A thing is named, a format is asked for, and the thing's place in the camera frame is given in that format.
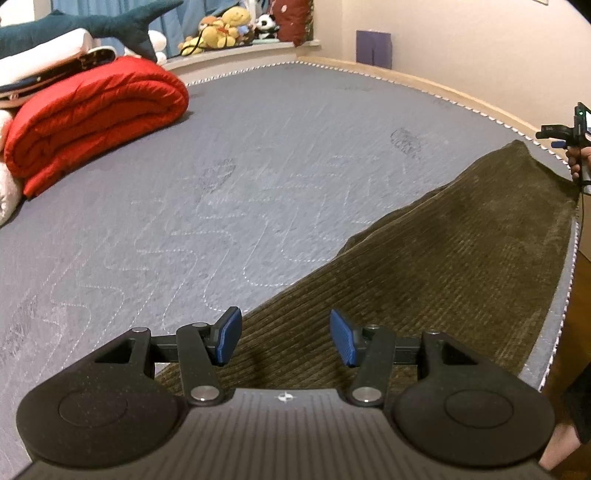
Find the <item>person right hand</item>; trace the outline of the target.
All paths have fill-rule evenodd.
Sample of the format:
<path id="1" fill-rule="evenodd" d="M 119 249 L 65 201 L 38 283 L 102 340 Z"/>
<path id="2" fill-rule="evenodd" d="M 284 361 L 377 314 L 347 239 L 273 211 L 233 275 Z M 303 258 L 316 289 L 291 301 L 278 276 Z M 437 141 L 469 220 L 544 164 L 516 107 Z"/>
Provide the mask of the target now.
<path id="1" fill-rule="evenodd" d="M 572 180 L 577 183 L 583 166 L 590 166 L 591 148 L 570 146 L 566 150 Z"/>

